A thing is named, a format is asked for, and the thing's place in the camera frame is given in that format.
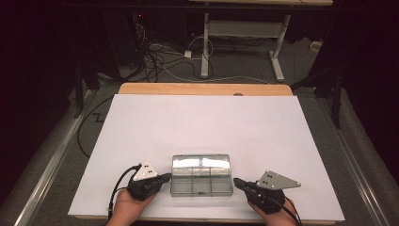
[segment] transparent plastic box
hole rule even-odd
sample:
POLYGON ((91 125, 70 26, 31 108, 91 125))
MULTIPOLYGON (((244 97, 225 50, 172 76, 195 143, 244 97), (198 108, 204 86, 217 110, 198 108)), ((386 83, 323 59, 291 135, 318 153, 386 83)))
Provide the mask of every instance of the transparent plastic box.
POLYGON ((229 155, 174 155, 170 194, 173 197, 232 195, 229 155))

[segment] white surface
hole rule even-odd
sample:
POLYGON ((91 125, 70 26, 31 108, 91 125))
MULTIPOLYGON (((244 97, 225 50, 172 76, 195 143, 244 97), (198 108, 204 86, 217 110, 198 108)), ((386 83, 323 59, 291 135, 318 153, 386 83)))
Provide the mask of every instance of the white surface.
MULTIPOLYGON (((302 219, 344 220, 295 96, 116 95, 69 215, 106 216, 125 170, 150 160, 159 174, 170 172, 172 156, 184 153, 227 153, 232 177, 245 181, 273 170, 302 184, 284 190, 302 219)), ((170 183, 142 217, 260 219, 237 188, 231 197, 172 198, 170 183)))

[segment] table leg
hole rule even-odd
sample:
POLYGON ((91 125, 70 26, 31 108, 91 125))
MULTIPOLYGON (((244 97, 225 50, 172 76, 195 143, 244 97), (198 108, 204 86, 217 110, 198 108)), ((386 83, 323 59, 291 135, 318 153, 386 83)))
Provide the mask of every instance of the table leg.
POLYGON ((209 60, 209 50, 208 50, 208 38, 209 38, 209 13, 205 13, 204 27, 203 27, 203 52, 202 52, 202 62, 200 66, 200 76, 203 78, 208 77, 208 60, 209 60))
POLYGON ((284 75, 282 74, 281 66, 279 65, 279 50, 281 49, 282 42, 284 41, 285 32, 287 31, 288 23, 290 22, 291 15, 284 17, 284 22, 279 30, 279 37, 277 39, 277 46, 275 51, 270 51, 270 60, 272 61, 273 69, 275 71, 276 78, 279 82, 284 81, 284 75))

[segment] wire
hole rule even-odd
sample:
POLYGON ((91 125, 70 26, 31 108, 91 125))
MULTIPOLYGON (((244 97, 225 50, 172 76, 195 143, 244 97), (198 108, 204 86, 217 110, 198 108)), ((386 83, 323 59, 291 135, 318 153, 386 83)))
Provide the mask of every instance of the wire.
POLYGON ((279 202, 277 202, 275 199, 273 199, 273 198, 271 198, 271 197, 268 197, 268 196, 264 196, 264 197, 267 198, 268 200, 270 200, 271 202, 273 202, 274 204, 278 205, 279 207, 281 207, 281 209, 283 209, 285 212, 287 212, 287 214, 288 214, 291 218, 293 218, 293 220, 295 221, 296 225, 298 225, 298 226, 301 226, 301 225, 302 225, 302 222, 300 221, 300 218, 296 218, 296 216, 295 216, 287 207, 285 207, 284 205, 280 204, 279 202))
POLYGON ((85 150, 82 147, 82 144, 80 142, 80 131, 82 130, 83 125, 85 124, 85 121, 88 119, 88 117, 102 104, 104 104, 105 102, 112 100, 112 98, 114 98, 114 96, 110 96, 108 98, 106 98, 105 100, 101 101, 99 104, 97 104, 90 112, 88 112, 88 114, 83 118, 82 123, 80 123, 77 132, 76 132, 76 139, 77 139, 77 145, 79 146, 80 151, 82 152, 82 154, 84 154, 87 158, 90 158, 90 155, 88 153, 85 152, 85 150))
POLYGON ((135 174, 134 174, 134 176, 135 176, 136 173, 137 173, 137 171, 138 171, 140 168, 141 168, 141 164, 139 164, 139 165, 137 165, 137 166, 130 167, 130 168, 127 169, 127 170, 121 175, 121 177, 118 179, 117 183, 115 184, 114 190, 112 191, 111 200, 109 201, 109 204, 108 204, 108 220, 110 220, 111 217, 112 217, 112 213, 113 213, 113 210, 114 210, 114 197, 115 197, 115 194, 117 193, 117 191, 119 191, 119 190, 121 189, 121 188, 118 188, 118 186, 120 186, 121 180, 122 180, 123 177, 124 177, 128 172, 130 172, 131 170, 135 170, 135 171, 136 171, 135 174))

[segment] metal bracket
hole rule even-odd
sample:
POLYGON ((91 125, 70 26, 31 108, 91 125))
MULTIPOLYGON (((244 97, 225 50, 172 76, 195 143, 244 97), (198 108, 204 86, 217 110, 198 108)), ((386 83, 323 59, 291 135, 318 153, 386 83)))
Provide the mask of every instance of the metal bracket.
POLYGON ((269 190, 281 190, 285 188, 300 187, 301 184, 288 177, 279 175, 274 171, 267 170, 256 184, 269 190))

